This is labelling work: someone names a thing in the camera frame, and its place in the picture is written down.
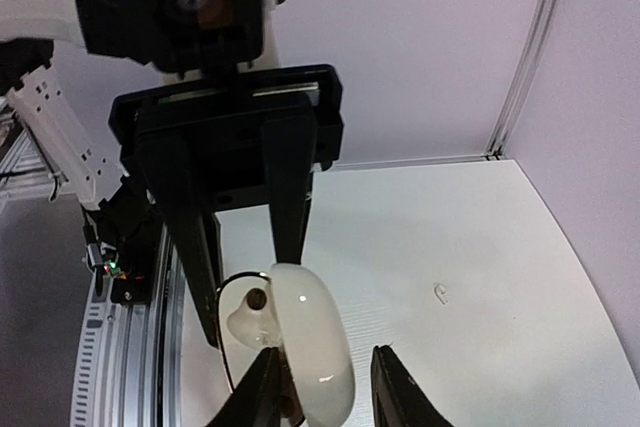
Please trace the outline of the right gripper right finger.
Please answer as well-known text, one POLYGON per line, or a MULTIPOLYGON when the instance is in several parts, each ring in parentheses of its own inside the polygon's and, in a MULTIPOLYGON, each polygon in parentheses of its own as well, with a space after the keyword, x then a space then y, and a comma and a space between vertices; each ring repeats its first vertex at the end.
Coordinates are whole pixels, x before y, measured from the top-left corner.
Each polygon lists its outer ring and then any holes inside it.
POLYGON ((370 377, 375 426, 452 427, 389 345, 373 348, 370 377))

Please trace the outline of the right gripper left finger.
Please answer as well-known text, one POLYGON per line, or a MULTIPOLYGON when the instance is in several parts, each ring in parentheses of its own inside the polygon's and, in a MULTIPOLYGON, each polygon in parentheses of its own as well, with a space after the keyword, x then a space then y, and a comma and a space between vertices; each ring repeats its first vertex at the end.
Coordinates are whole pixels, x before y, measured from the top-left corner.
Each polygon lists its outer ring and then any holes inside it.
POLYGON ((281 423, 281 365, 277 348, 263 349, 210 427, 271 427, 281 423))

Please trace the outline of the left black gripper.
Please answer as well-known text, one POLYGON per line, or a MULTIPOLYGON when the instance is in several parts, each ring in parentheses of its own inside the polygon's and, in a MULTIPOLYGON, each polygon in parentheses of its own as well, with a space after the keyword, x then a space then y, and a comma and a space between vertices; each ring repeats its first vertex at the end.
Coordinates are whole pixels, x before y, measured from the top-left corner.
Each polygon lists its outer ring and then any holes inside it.
POLYGON ((109 125, 120 160, 156 201, 210 346, 219 345, 221 256, 219 224, 207 206, 225 211, 269 199, 275 259, 299 265, 312 165, 328 170, 340 157, 342 94, 336 68, 316 64, 114 100, 109 125))

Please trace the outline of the white earbud charging case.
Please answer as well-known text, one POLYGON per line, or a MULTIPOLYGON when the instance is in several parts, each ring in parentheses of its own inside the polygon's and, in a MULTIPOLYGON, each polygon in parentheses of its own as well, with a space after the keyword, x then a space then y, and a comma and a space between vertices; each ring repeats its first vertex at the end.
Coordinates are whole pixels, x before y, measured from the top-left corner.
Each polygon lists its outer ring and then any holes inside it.
POLYGON ((259 352, 276 348, 291 426, 341 426, 355 399, 351 352, 336 302, 311 270, 287 263, 227 279, 216 302, 218 342, 229 388, 259 352))

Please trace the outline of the white earbud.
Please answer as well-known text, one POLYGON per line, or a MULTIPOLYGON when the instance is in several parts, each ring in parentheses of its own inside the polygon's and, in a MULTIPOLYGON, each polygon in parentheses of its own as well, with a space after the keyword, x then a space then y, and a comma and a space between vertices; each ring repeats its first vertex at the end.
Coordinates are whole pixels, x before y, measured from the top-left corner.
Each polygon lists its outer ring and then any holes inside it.
POLYGON ((448 303, 448 297, 447 297, 448 289, 444 284, 436 283, 433 287, 433 292, 437 300, 442 305, 446 305, 448 303))

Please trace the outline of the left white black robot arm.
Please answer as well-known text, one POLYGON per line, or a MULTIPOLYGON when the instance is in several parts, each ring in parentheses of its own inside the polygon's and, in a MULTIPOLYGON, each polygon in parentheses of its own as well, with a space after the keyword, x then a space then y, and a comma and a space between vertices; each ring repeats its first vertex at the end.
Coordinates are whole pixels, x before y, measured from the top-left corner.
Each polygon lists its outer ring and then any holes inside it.
POLYGON ((285 0, 1 0, 1 94, 82 208, 87 265, 111 299, 153 297, 162 232, 178 252, 205 338, 223 280, 221 211, 265 205, 275 258, 299 264, 313 171, 338 159, 334 67, 281 68, 271 12, 285 0), (53 64, 56 42, 172 78, 115 99, 120 155, 90 139, 53 64))

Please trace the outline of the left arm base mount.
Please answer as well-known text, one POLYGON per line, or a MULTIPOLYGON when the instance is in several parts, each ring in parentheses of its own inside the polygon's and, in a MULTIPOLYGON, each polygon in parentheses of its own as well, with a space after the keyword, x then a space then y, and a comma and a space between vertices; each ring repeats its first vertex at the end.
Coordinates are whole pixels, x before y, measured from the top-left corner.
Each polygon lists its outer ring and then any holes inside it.
POLYGON ((101 294, 103 278, 113 280, 110 300, 122 305, 151 302, 158 270, 162 220, 144 186, 129 177, 108 200, 92 211, 82 210, 87 247, 95 248, 89 260, 97 273, 95 293, 101 294))

